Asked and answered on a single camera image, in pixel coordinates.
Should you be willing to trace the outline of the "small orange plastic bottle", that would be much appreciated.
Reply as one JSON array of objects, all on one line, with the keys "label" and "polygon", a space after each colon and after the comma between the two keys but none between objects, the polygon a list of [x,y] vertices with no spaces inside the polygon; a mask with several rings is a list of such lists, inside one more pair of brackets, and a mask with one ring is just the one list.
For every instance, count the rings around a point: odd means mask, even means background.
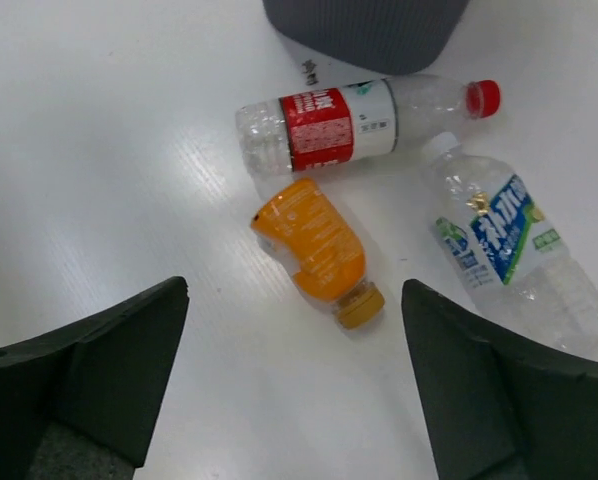
[{"label": "small orange plastic bottle", "polygon": [[301,294],[341,327],[364,326],[383,310],[361,240],[314,180],[301,178],[274,194],[250,228]]}]

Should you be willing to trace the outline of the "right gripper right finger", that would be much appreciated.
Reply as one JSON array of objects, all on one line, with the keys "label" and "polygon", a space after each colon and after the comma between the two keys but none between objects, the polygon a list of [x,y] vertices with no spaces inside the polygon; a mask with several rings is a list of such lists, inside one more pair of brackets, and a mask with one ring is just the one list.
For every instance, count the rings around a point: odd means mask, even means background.
[{"label": "right gripper right finger", "polygon": [[424,283],[401,309],[441,479],[598,479],[598,362],[537,343]]}]

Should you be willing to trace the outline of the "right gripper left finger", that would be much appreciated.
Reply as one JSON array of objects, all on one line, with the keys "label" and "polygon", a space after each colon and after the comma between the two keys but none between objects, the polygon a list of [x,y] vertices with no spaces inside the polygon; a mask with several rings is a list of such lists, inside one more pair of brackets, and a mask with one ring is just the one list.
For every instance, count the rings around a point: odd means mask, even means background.
[{"label": "right gripper left finger", "polygon": [[145,464],[188,310],[172,277],[0,347],[0,479],[131,479]]}]

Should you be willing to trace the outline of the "green blue label bottle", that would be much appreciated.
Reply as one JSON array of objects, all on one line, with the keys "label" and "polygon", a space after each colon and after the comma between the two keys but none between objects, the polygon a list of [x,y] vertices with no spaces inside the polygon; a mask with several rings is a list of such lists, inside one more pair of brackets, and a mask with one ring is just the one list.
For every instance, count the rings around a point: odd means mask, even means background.
[{"label": "green blue label bottle", "polygon": [[431,228],[486,319],[579,356],[598,352],[598,290],[522,178],[449,132],[423,153]]}]

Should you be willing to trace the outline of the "red label plastic bottle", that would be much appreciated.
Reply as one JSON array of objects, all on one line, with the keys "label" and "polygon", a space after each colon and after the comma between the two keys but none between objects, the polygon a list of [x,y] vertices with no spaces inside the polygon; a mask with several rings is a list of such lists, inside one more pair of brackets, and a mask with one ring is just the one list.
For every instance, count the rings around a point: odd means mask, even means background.
[{"label": "red label plastic bottle", "polygon": [[270,177],[405,150],[493,116],[501,100],[493,80],[413,74],[262,101],[235,120],[248,172]]}]

